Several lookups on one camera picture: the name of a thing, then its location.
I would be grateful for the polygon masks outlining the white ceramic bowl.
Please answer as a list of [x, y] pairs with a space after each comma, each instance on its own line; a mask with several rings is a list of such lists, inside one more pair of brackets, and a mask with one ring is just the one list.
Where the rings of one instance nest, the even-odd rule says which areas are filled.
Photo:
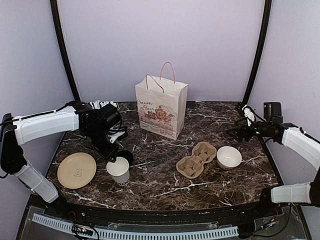
[[242, 162], [242, 155], [232, 146], [222, 146], [216, 153], [217, 163], [223, 170], [231, 170], [238, 167]]

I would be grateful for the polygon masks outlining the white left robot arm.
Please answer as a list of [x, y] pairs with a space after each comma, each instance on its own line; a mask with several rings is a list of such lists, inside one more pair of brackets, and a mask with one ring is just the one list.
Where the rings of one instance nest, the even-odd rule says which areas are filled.
[[22, 145], [57, 133], [80, 131], [104, 160], [114, 162], [119, 149], [117, 139], [128, 135], [122, 123], [114, 102], [73, 100], [59, 109], [27, 116], [14, 117], [7, 113], [0, 124], [0, 168], [51, 204], [51, 210], [58, 217], [67, 218], [70, 206], [62, 200], [54, 184], [24, 157]]

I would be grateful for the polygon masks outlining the black left frame post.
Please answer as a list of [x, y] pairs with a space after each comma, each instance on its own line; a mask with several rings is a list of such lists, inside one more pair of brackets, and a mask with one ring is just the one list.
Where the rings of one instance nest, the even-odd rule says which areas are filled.
[[64, 66], [64, 70], [67, 76], [68, 84], [70, 87], [70, 90], [72, 92], [72, 96], [74, 100], [80, 101], [80, 95], [78, 88], [76, 86], [76, 81], [72, 72], [69, 56], [67, 53], [67, 48], [65, 44], [65, 39], [64, 39], [64, 34], [63, 34], [63, 29], [62, 29], [62, 24], [61, 24], [61, 19], [60, 19], [60, 14], [59, 14], [59, 9], [58, 9], [58, 1], [57, 0], [50, 0], [50, 8], [51, 8], [51, 14], [52, 14], [52, 19], [53, 19], [53, 24], [54, 24], [54, 29], [55, 29], [55, 34], [56, 34], [56, 39], [62, 59], [62, 63]]

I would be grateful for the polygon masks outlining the black frame post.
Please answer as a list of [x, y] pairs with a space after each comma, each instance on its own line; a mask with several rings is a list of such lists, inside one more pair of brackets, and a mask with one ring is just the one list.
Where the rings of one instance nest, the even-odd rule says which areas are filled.
[[63, 34], [63, 29], [62, 29], [62, 24], [61, 24], [61, 19], [60, 19], [60, 14], [59, 14], [59, 9], [58, 9], [58, 1], [57, 0], [50, 0], [50, 8], [51, 8], [51, 14], [52, 14], [52, 19], [53, 19], [53, 24], [54, 24], [54, 29], [55, 29], [55, 34], [56, 34], [56, 39], [62, 59], [62, 63], [64, 66], [64, 70], [67, 76], [68, 84], [70, 87], [70, 90], [72, 92], [72, 96], [74, 100], [80, 101], [80, 95], [78, 88], [76, 86], [76, 81], [72, 72], [69, 56], [67, 53], [67, 48], [65, 44], [65, 39], [64, 39], [64, 34]]
[[259, 66], [260, 66], [260, 62], [261, 62], [261, 58], [262, 58], [262, 54], [265, 46], [269, 20], [271, 15], [271, 9], [272, 9], [272, 0], [265, 0], [257, 47], [256, 47], [250, 75], [248, 78], [248, 83], [242, 99], [242, 103], [245, 105], [248, 104], [250, 100], [253, 87], [255, 84], [255, 80], [258, 74], [258, 70], [259, 70]]

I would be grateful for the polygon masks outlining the white cream bear paper bag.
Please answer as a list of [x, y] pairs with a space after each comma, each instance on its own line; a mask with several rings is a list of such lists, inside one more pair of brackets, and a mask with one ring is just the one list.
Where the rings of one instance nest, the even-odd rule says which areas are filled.
[[157, 135], [177, 140], [184, 127], [188, 84], [173, 79], [146, 74], [135, 85], [140, 128]]

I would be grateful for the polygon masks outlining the white paper coffee cup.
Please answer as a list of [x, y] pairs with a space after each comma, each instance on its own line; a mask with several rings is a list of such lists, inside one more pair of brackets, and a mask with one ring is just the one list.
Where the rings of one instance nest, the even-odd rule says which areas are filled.
[[126, 186], [130, 182], [129, 162], [124, 158], [117, 156], [115, 162], [106, 164], [106, 171], [119, 186]]

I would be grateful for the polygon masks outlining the black front table rail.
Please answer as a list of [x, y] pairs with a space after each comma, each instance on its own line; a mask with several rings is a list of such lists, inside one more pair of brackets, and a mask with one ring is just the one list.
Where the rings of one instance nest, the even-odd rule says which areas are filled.
[[67, 216], [61, 216], [57, 210], [46, 206], [43, 200], [36, 195], [31, 195], [21, 224], [30, 221], [34, 213], [40, 212], [49, 217], [59, 218], [66, 221], [75, 221], [80, 224], [107, 225], [110, 223], [132, 224], [132, 225], [186, 225], [218, 223], [220, 226], [240, 226], [247, 232], [254, 230], [255, 221], [264, 221], [275, 217], [281, 226], [291, 220], [300, 219], [301, 207], [298, 205], [262, 205], [260, 202], [252, 202], [235, 206], [223, 206], [214, 208], [201, 208], [185, 210], [183, 206], [175, 205], [173, 209], [161, 210], [159, 206], [154, 210], [146, 209], [143, 203], [138, 210], [119, 209], [120, 199], [116, 198], [115, 206], [95, 201], [91, 198], [82, 197], [77, 193], [77, 201], [67, 201], [66, 208], [69, 210]]

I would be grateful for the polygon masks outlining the beige round plate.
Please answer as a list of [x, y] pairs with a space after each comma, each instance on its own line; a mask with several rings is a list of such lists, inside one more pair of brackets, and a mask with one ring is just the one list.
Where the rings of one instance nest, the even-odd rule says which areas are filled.
[[88, 153], [77, 152], [66, 157], [59, 165], [57, 179], [67, 189], [86, 186], [96, 175], [97, 164]]

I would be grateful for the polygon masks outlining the white wrapped straws bundle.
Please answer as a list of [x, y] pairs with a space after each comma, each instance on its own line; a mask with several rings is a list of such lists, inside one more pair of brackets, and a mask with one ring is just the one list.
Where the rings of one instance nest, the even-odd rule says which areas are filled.
[[91, 107], [93, 109], [101, 109], [104, 106], [111, 104], [112, 106], [114, 106], [115, 108], [118, 107], [118, 103], [115, 101], [100, 101], [100, 100], [95, 100], [95, 101], [91, 101], [89, 102], [89, 104], [91, 105]]

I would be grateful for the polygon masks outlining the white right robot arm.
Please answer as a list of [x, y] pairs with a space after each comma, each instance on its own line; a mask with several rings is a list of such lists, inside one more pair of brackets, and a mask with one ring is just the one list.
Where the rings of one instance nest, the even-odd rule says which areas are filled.
[[317, 171], [312, 182], [267, 187], [261, 191], [259, 201], [255, 205], [255, 213], [266, 217], [274, 210], [275, 204], [298, 203], [314, 207], [320, 206], [320, 141], [310, 136], [290, 122], [283, 122], [280, 102], [265, 102], [263, 118], [258, 116], [248, 105], [240, 105], [242, 125], [230, 128], [226, 133], [237, 142], [249, 142], [256, 137], [262, 143], [267, 138], [283, 145], [309, 162]]

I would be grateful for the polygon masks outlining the black right frame post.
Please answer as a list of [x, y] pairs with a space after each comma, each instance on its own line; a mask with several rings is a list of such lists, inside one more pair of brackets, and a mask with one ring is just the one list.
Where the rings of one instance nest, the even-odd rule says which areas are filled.
[[262, 58], [262, 54], [265, 46], [269, 20], [271, 15], [271, 9], [272, 9], [272, 0], [265, 0], [257, 47], [256, 47], [250, 75], [248, 78], [248, 83], [242, 99], [242, 103], [245, 105], [248, 104], [250, 100], [253, 87], [255, 84], [255, 80], [258, 74], [258, 70], [259, 70], [259, 66], [260, 66], [260, 62], [261, 62], [261, 58]]

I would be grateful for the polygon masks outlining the black plastic cup lid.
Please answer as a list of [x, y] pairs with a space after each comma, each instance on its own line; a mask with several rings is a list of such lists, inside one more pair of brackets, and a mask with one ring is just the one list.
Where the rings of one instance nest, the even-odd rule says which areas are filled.
[[119, 152], [117, 153], [117, 156], [118, 156], [118, 157], [125, 158], [125, 159], [128, 161], [128, 163], [129, 163], [130, 166], [131, 166], [131, 165], [133, 164], [133, 162], [134, 162], [134, 156], [133, 156], [133, 154], [132, 154], [130, 151], [128, 151], [128, 150], [121, 150], [121, 151], [119, 151]]

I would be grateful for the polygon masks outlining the brown pulp cup carrier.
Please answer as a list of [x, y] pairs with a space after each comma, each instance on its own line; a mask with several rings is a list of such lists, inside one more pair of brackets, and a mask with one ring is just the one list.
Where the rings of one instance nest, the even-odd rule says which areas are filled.
[[177, 171], [188, 179], [195, 179], [204, 171], [204, 165], [213, 161], [217, 149], [208, 142], [201, 141], [192, 149], [190, 156], [185, 156], [176, 163]]

